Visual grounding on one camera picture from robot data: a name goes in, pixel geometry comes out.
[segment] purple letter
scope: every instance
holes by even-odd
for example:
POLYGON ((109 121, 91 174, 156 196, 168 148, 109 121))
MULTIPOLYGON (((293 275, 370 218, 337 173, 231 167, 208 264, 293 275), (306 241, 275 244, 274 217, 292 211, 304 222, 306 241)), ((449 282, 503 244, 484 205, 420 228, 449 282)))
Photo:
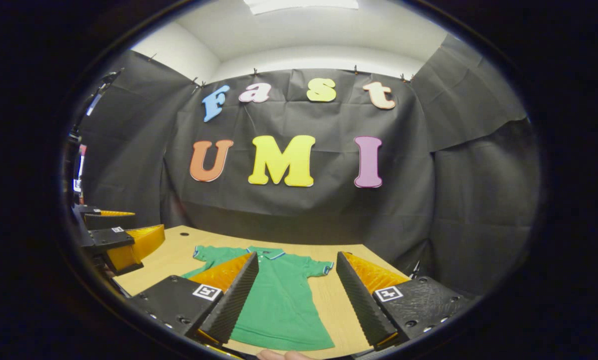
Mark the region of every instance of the purple letter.
POLYGON ((382 181, 379 177, 377 153, 381 140, 372 136, 357 136, 354 142, 359 146, 359 176, 354 179, 358 188, 378 188, 382 181))

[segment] finger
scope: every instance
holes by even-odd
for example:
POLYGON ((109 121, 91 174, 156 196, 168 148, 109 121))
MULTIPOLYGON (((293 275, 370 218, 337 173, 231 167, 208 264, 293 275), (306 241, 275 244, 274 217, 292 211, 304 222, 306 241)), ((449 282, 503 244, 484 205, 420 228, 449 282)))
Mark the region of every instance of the finger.
POLYGON ((281 355, 280 353, 276 353, 267 349, 258 353, 257 358, 259 358, 260 360, 285 360, 283 355, 281 355))
POLYGON ((307 357, 302 353, 296 351, 288 351, 285 353, 285 360, 316 360, 315 358, 307 357))

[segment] black curtain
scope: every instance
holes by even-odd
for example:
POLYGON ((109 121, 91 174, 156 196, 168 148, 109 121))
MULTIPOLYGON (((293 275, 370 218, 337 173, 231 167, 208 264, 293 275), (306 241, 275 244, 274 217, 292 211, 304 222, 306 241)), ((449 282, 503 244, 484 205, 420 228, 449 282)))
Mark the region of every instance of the black curtain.
MULTIPOLYGON (((411 83, 332 69, 281 70, 203 88, 129 51, 125 72, 83 123, 86 201, 136 212, 142 223, 295 244, 365 244, 407 274, 416 264, 442 283, 482 294, 509 269, 534 218, 536 141, 523 107, 493 65, 449 36, 411 83), (310 102, 313 78, 336 83, 331 102, 310 102), (363 85, 392 89, 378 109, 363 85), (269 100, 242 103, 246 86, 268 83, 269 100), (223 85, 222 111, 203 121, 205 96, 223 85), (311 187, 248 183, 253 137, 281 151, 311 135, 311 187), (383 185, 358 188, 356 136, 382 140, 383 185), (196 141, 229 139, 212 182, 189 174, 196 141)), ((214 163, 216 148, 206 155, 214 163)))

